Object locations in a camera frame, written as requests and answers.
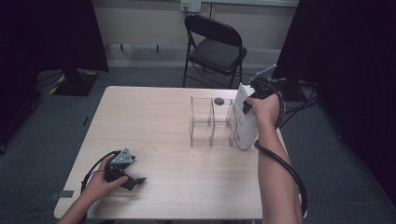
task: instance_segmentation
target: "wall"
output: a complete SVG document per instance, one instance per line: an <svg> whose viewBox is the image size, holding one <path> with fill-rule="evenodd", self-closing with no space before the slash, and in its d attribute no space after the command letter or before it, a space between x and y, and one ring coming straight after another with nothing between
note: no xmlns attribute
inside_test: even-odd
<svg viewBox="0 0 396 224"><path fill-rule="evenodd" d="M200 14L230 24L247 48L281 49L297 1L236 3L203 2ZM187 45L179 1L95 0L93 4L104 43Z"/></svg>

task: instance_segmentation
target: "human arm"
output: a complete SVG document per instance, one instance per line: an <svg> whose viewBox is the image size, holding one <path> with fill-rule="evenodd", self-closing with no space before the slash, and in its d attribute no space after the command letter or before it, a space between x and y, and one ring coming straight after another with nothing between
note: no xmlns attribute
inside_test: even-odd
<svg viewBox="0 0 396 224"><path fill-rule="evenodd" d="M106 164L114 157L106 157L99 165L99 169L92 174L87 188L82 191L79 197L72 203L69 209L64 213L58 224L79 223L90 207L98 200L105 197L111 190L122 185L128 180L127 176L120 177L112 182L105 181Z"/></svg>
<svg viewBox="0 0 396 224"><path fill-rule="evenodd" d="M289 156L277 136L275 123L279 101L275 94L266 99L247 98L252 105L259 127L259 143L290 164ZM273 158L259 152L259 185L262 196L262 218L266 224L302 223L296 183L292 176Z"/></svg>

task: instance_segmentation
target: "small dark object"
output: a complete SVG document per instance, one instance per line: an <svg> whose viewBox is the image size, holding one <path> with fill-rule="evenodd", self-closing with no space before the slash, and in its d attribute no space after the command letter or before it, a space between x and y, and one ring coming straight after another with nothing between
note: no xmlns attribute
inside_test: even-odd
<svg viewBox="0 0 396 224"><path fill-rule="evenodd" d="M224 100L220 97L215 98L213 102L215 102L216 105L224 105Z"/></svg>
<svg viewBox="0 0 396 224"><path fill-rule="evenodd" d="M87 118L85 118L84 124L82 126L85 126L87 124L88 118L89 118L89 116L87 116Z"/></svg>

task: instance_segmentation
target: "chair backrest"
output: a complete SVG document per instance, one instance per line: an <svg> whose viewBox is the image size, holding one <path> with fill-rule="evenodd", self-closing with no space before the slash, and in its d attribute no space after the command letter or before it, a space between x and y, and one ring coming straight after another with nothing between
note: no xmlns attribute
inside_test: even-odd
<svg viewBox="0 0 396 224"><path fill-rule="evenodd" d="M193 32L224 44L242 47L241 36L228 24L200 15L187 16L184 20L184 24L186 25L189 35Z"/></svg>

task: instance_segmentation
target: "forearm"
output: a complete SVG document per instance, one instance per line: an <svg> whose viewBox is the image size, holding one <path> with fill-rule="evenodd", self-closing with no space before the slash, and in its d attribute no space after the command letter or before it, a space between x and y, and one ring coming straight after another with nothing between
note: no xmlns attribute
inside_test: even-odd
<svg viewBox="0 0 396 224"><path fill-rule="evenodd" d="M66 213L57 222L58 224L79 223L95 202L95 199L88 195L81 194L69 207Z"/></svg>
<svg viewBox="0 0 396 224"><path fill-rule="evenodd" d="M276 129L259 122L259 143L290 164ZM262 195L262 216L265 223L300 223L301 210L297 187L291 175L273 158L259 153L259 183Z"/></svg>

